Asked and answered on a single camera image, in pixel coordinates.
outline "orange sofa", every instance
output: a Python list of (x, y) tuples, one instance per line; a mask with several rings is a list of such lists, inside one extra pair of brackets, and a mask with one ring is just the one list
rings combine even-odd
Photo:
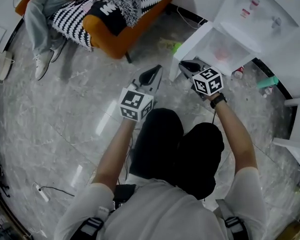
[[(23, 16), (29, 1), (30, 0), (22, 0), (15, 11)], [(162, 0), (144, 14), (136, 26), (133, 28), (127, 26), (118, 36), (113, 35), (105, 24), (94, 15), (85, 16), (83, 19), (83, 27), (91, 35), (91, 44), (93, 47), (102, 49), (108, 56), (114, 59), (120, 59), (126, 55), (128, 61), (131, 62), (127, 53), (128, 50), (171, 1), (172, 0)]]

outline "leg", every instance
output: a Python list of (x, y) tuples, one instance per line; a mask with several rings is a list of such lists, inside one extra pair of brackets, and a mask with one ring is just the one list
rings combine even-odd
[(131, 57), (128, 52), (125, 53), (125, 57), (126, 57), (126, 60), (128, 61), (128, 63), (131, 64), (132, 60), (131, 60)]
[(130, 173), (170, 182), (177, 145), (182, 136), (183, 127), (174, 111), (165, 108), (152, 110), (136, 141)]
[(26, 29), (33, 44), (34, 55), (51, 48), (51, 38), (46, 18), (70, 0), (31, 0), (25, 12)]
[(174, 167), (175, 184), (198, 200), (215, 187), (214, 175), (224, 150), (222, 134), (210, 123), (196, 125), (179, 145)]

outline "person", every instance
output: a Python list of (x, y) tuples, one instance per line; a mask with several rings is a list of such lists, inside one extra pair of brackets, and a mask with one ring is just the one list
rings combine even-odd
[[(265, 231), (266, 213), (254, 148), (223, 97), (216, 93), (207, 98), (215, 105), (235, 157), (235, 177), (224, 203), (244, 223), (248, 238), (258, 240)], [(203, 122), (183, 135), (179, 117), (165, 108), (149, 112), (137, 138), (126, 182), (136, 184), (135, 192), (109, 216), (104, 214), (113, 209), (134, 126), (134, 121), (122, 121), (93, 183), (75, 197), (60, 219), (55, 240), (75, 239), (73, 235), (89, 218), (104, 222), (97, 240), (233, 239), (223, 214), (206, 209), (200, 201), (215, 186), (214, 174), (224, 149), (220, 130)]]
[(60, 55), (66, 39), (55, 30), (49, 31), (47, 18), (72, 0), (30, 0), (24, 15), (25, 25), (36, 59), (35, 79), (40, 80), (50, 62)]

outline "white t-shirt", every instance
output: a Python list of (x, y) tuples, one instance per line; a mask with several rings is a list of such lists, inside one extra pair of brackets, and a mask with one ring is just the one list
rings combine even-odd
[[(194, 196), (163, 181), (138, 178), (132, 182), (135, 179), (132, 176), (129, 183), (139, 187), (108, 217), (97, 240), (228, 239), (224, 220)], [(103, 184), (87, 186), (60, 219), (54, 239), (69, 240), (85, 220), (98, 215), (99, 207), (112, 210), (113, 197)], [(257, 169), (247, 167), (235, 175), (225, 202), (244, 221), (249, 239), (261, 239), (266, 211)]]

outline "gray tile floor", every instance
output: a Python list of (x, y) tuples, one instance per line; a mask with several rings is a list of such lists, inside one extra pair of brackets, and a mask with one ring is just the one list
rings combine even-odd
[[(46, 189), (51, 200), (46, 203), (37, 196), (35, 205), (33, 182), (73, 194), (89, 182), (122, 119), (115, 110), (101, 133), (97, 126), (137, 69), (164, 66), (157, 107), (175, 110), (185, 131), (200, 122), (212, 122), (213, 110), (189, 89), (184, 77), (174, 83), (168, 80), (172, 55), (158, 47), (162, 37), (182, 42), (193, 32), (178, 15), (162, 15), (131, 51), (132, 64), (124, 58), (111, 59), (99, 49), (91, 53), (68, 42), (43, 79), (35, 81), (31, 44), (25, 26), (21, 27), (10, 47), (16, 62), (0, 86), (0, 160), (11, 187), (11, 198), (6, 201), (26, 228), (37, 232), (41, 225), (47, 238), (52, 239), (72, 197)], [(242, 80), (224, 78), (223, 92), (254, 143), (268, 208), (264, 239), (271, 240), (300, 217), (300, 193), (295, 191), (300, 172), (286, 149), (271, 144), (275, 136), (288, 137), (291, 110), (283, 106), (284, 97), (276, 88), (271, 96), (262, 97), (256, 82), (264, 77), (249, 63)], [(217, 117), (215, 123), (223, 131)], [(212, 210), (216, 207), (214, 199), (226, 195), (234, 175), (234, 157), (225, 135), (224, 142), (225, 150), (215, 176), (217, 187), (203, 202)], [(78, 166), (82, 172), (73, 181)]]

